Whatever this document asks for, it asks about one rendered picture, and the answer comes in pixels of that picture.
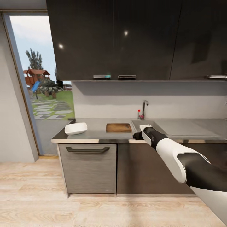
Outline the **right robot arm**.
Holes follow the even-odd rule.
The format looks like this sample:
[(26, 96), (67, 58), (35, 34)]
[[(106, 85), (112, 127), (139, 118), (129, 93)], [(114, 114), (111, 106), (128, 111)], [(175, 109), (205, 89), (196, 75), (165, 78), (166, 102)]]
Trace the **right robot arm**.
[[(149, 128), (148, 128), (149, 127)], [(186, 183), (227, 226), (227, 171), (209, 163), (199, 152), (182, 146), (151, 128), (140, 125), (135, 140), (145, 140), (161, 156), (178, 182)]]

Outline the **cutting board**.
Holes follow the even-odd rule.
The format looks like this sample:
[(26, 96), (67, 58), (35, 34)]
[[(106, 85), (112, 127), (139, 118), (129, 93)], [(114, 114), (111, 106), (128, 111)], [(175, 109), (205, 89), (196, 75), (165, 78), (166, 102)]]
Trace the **cutting board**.
[(107, 123), (106, 131), (132, 131), (129, 123)]

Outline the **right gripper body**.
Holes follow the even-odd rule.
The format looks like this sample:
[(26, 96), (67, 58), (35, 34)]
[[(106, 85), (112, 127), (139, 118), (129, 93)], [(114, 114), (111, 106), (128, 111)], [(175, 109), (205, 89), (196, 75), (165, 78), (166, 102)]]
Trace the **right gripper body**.
[(142, 132), (135, 133), (135, 140), (144, 140), (143, 137), (142, 137)]

